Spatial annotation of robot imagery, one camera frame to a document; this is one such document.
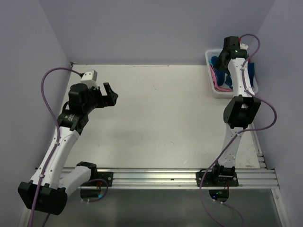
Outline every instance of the blue cloth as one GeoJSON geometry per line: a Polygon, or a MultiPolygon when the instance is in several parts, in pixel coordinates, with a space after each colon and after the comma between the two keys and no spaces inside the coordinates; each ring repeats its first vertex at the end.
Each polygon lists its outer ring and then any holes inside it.
{"type": "MultiPolygon", "coordinates": [[[[217,60],[218,60],[217,56],[214,56],[210,59],[209,63],[212,65],[212,67],[214,67],[217,60]]],[[[247,71],[248,71],[248,76],[250,79],[250,85],[253,87],[254,86],[254,75],[255,75],[255,63],[248,63],[247,71]]],[[[230,75],[227,75],[226,79],[225,79],[225,72],[218,71],[215,68],[214,68],[214,72],[216,74],[218,86],[222,86],[225,83],[227,86],[229,86],[230,89],[232,89],[232,78],[230,75]]]]}

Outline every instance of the gray wall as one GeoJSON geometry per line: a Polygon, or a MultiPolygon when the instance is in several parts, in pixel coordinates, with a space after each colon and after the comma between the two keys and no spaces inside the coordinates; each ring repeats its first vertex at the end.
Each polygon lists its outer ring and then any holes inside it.
{"type": "Polygon", "coordinates": [[[274,0],[40,0],[72,61],[205,64],[229,35],[256,33],[274,0]]]}
{"type": "MultiPolygon", "coordinates": [[[[41,78],[69,62],[37,0],[1,1],[0,42],[0,226],[14,227],[24,207],[18,185],[42,161],[53,132],[41,78]]],[[[56,112],[68,78],[60,72],[46,80],[46,96],[56,112]]]]}
{"type": "MultiPolygon", "coordinates": [[[[293,226],[303,224],[303,2],[276,0],[258,36],[256,77],[260,97],[272,102],[278,112],[276,126],[258,133],[265,160],[275,168],[283,201],[293,226]]],[[[273,115],[262,105],[257,127],[269,124],[273,115]]]]}

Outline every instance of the table surface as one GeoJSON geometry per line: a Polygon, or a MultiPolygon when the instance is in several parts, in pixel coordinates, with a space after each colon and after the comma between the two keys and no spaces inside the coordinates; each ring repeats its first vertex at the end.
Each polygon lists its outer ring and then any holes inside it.
{"type": "MultiPolygon", "coordinates": [[[[74,65],[79,72],[94,69],[102,94],[109,82],[119,94],[116,106],[89,114],[65,167],[80,161],[98,167],[205,168],[222,150],[223,110],[229,99],[214,99],[206,66],[74,65]]],[[[71,78],[64,97],[72,84],[71,78]]],[[[259,168],[257,142],[243,135],[237,168],[259,168]]]]}

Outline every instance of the white plastic bin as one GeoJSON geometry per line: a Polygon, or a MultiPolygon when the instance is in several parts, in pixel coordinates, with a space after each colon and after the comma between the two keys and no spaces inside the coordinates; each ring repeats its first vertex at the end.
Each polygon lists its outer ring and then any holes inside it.
{"type": "MultiPolygon", "coordinates": [[[[212,91],[213,91],[214,98],[232,98],[233,97],[233,92],[217,91],[217,90],[215,90],[214,84],[213,84],[213,79],[212,79],[212,74],[211,74],[211,71],[210,71],[209,60],[213,56],[219,56],[221,51],[222,51],[222,49],[215,49],[215,50],[208,50],[208,51],[205,52],[206,64],[207,64],[207,70],[208,70],[208,75],[209,75],[209,79],[210,79],[210,84],[212,86],[212,91]]],[[[252,90],[254,91],[255,94],[258,92],[258,85],[257,85],[255,77],[254,77],[254,86],[252,87],[252,90]]]]}

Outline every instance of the pink cloth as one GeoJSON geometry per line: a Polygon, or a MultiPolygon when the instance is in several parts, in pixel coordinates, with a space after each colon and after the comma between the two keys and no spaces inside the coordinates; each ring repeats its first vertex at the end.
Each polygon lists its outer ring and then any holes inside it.
{"type": "Polygon", "coordinates": [[[218,86],[217,83],[217,77],[216,77],[216,73],[214,72],[214,69],[212,67],[212,65],[210,65],[210,72],[212,74],[212,79],[213,79],[213,83],[214,83],[214,88],[216,89],[216,91],[223,91],[223,92],[233,92],[233,90],[229,89],[229,88],[223,88],[218,86]]]}

